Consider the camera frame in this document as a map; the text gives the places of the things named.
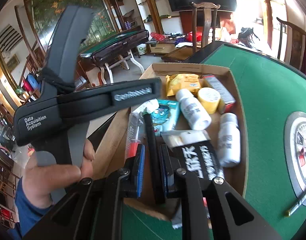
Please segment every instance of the white plastic bottle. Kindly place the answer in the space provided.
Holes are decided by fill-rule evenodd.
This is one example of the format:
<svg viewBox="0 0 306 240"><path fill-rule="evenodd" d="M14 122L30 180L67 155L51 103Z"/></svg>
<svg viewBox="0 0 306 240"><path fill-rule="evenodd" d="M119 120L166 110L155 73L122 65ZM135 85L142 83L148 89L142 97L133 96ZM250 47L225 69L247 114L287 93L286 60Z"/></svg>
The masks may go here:
<svg viewBox="0 0 306 240"><path fill-rule="evenodd" d="M204 130L210 125L211 117L188 89L180 89L175 97L192 130Z"/></svg>
<svg viewBox="0 0 306 240"><path fill-rule="evenodd" d="M225 113L220 118L217 157L223 167L234 167L240 162L240 131L233 113Z"/></svg>

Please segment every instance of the hand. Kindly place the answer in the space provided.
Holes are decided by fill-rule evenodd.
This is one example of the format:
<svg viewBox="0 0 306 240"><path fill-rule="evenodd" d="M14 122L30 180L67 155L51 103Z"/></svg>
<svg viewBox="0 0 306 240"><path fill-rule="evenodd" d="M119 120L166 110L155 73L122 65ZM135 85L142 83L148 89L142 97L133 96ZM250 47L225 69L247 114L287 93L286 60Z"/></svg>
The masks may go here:
<svg viewBox="0 0 306 240"><path fill-rule="evenodd" d="M38 208L51 206L50 193L65 188L85 177L93 176L92 161L95 152L91 142L86 139L81 168L74 165L37 166L35 154L29 159L22 179L23 192L30 203Z"/></svg>

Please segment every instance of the blue gripper pad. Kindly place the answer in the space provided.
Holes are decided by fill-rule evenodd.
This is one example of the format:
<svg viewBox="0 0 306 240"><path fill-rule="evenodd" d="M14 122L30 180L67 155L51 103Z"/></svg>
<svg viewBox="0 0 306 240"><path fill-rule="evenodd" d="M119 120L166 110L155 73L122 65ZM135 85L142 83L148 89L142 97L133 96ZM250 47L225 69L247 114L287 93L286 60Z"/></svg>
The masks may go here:
<svg viewBox="0 0 306 240"><path fill-rule="evenodd" d="M144 161L145 161L145 146L139 144L136 150L136 156L134 165L138 165L137 179L136 179L136 193L137 197L141 196L143 185L143 173L144 173Z"/></svg>

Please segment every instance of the finger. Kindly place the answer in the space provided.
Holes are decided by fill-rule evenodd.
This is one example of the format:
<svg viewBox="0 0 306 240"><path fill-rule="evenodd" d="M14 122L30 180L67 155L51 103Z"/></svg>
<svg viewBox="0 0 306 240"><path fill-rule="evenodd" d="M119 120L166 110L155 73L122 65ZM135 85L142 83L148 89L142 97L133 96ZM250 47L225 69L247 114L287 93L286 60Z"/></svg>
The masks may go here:
<svg viewBox="0 0 306 240"><path fill-rule="evenodd" d="M95 151L93 145L88 139L85 140L83 154L88 160L93 161L95 159Z"/></svg>
<svg viewBox="0 0 306 240"><path fill-rule="evenodd" d="M93 177L93 166L92 162L87 158L83 157L82 165L81 165L81 177L83 178L92 178Z"/></svg>

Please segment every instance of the green felt table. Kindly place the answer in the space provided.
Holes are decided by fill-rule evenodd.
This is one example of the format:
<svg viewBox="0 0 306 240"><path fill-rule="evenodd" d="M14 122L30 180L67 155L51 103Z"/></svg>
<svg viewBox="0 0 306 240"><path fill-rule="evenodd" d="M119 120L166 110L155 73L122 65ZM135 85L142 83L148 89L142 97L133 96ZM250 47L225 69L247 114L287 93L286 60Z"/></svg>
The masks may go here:
<svg viewBox="0 0 306 240"><path fill-rule="evenodd" d="M82 52L82 54L89 54L89 53L93 53L96 51L99 51L107 46L110 46L116 42L118 42L120 39L126 38L128 36L131 36L135 33L137 33L138 31L131 31L131 32L125 32L125 33L118 33L113 35L112 37L109 37L108 39L101 41L100 43L86 49L85 51Z"/></svg>
<svg viewBox="0 0 306 240"><path fill-rule="evenodd" d="M277 61L231 46L220 46L206 59L201 55L188 62L229 67L240 91L249 143L245 198L283 239L291 239L306 219L306 206L283 217L296 199L285 160L284 125L292 112L306 113L306 79ZM123 239L182 237L170 222L130 207L123 216Z"/></svg>

